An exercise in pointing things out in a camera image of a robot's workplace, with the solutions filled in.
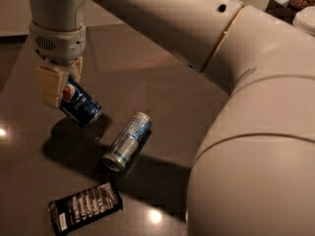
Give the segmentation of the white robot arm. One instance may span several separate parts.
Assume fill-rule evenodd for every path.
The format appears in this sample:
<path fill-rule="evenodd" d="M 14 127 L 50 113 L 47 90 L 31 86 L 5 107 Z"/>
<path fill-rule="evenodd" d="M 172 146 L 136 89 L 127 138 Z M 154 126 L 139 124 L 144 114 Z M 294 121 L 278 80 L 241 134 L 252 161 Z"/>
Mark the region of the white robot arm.
<path fill-rule="evenodd" d="M 30 0 L 46 104 L 78 77 L 87 0 Z M 189 236 L 315 236 L 314 39 L 237 0 L 92 0 L 228 93 L 194 159 Z"/>

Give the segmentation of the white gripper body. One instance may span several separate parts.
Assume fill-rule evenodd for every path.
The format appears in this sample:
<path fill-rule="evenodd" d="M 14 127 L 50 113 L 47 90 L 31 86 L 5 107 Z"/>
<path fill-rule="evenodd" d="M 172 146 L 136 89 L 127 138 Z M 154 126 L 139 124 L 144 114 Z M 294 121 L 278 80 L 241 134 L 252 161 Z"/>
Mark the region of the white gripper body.
<path fill-rule="evenodd" d="M 70 66 L 83 54 L 86 47 L 86 28 L 74 31 L 44 29 L 30 24 L 31 47 L 42 60 Z"/>

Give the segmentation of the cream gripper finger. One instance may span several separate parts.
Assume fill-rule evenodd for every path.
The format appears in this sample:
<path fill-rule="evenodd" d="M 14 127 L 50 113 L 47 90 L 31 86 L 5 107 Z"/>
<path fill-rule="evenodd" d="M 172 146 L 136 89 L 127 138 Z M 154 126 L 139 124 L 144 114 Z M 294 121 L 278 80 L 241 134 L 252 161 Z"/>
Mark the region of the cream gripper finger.
<path fill-rule="evenodd" d="M 36 76 L 43 102 L 58 109 L 69 73 L 60 66 L 42 65 L 36 68 Z"/>
<path fill-rule="evenodd" d="M 83 58 L 78 58 L 70 67 L 70 77 L 78 83 L 81 79 L 83 70 Z"/>

